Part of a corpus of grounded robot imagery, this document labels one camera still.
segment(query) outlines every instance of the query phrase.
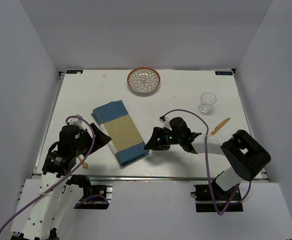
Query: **gray wall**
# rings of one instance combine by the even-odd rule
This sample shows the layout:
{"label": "gray wall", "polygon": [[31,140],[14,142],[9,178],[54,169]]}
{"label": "gray wall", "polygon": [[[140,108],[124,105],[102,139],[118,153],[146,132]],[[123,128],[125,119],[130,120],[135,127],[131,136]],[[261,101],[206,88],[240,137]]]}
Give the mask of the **gray wall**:
{"label": "gray wall", "polygon": [[20,0],[59,71],[238,66],[272,0]]}
{"label": "gray wall", "polygon": [[272,156],[267,173],[292,217],[292,0],[274,0],[237,78],[253,133]]}
{"label": "gray wall", "polygon": [[31,176],[57,85],[58,72],[21,3],[0,0],[0,227]]}

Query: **blue and yellow cloth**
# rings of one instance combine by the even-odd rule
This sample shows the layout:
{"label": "blue and yellow cloth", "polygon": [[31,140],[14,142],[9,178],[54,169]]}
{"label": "blue and yellow cloth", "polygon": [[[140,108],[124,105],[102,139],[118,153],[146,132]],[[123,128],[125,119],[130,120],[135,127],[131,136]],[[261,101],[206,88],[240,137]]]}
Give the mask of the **blue and yellow cloth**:
{"label": "blue and yellow cloth", "polygon": [[101,131],[111,137],[108,145],[121,166],[149,152],[144,150],[144,140],[121,100],[95,108],[91,116]]}

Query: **orange rimmed plate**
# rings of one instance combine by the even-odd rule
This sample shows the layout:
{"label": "orange rimmed plate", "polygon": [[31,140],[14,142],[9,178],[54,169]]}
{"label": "orange rimmed plate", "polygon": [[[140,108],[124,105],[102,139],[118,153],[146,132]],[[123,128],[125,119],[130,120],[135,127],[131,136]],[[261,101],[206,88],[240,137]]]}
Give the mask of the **orange rimmed plate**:
{"label": "orange rimmed plate", "polygon": [[159,73],[149,67],[139,67],[127,76],[128,86],[138,93],[149,93],[158,88],[161,83]]}

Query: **white tabletop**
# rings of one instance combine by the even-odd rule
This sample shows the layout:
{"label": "white tabletop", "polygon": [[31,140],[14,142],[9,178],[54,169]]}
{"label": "white tabletop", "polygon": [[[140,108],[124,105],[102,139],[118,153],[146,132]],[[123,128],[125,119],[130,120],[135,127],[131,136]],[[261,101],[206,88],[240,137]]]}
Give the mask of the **white tabletop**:
{"label": "white tabletop", "polygon": [[[214,71],[158,70],[160,86],[152,94],[135,93],[127,85],[130,70],[84,70],[82,74],[66,74],[60,89],[49,129],[43,144],[36,173],[42,167],[49,147],[59,139],[59,132],[70,115],[79,114],[93,122],[93,109],[112,101],[122,100],[145,143],[153,127],[161,127],[159,117],[172,109],[185,109],[200,114],[211,131],[225,120],[230,121],[215,135],[229,136],[239,129],[249,132],[234,76],[216,75]],[[198,106],[202,93],[217,97],[214,112],[200,113]],[[168,118],[182,117],[192,132],[205,133],[206,128],[196,117],[174,112]],[[169,151],[153,151],[148,156],[125,167],[120,167],[108,146],[93,153],[86,160],[88,169],[79,168],[77,174],[112,177],[171,177],[206,178],[204,154],[185,152],[173,145]],[[210,154],[210,173],[217,176],[230,164],[226,157]]]}

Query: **glass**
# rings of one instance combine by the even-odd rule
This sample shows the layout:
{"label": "glass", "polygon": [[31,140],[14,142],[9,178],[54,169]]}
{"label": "glass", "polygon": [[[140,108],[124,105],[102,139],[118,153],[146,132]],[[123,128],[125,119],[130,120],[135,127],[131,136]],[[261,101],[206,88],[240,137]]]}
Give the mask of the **glass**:
{"label": "glass", "polygon": [[211,92],[203,93],[200,96],[199,110],[204,114],[209,113],[214,108],[214,104],[216,103],[216,101],[216,96]]}

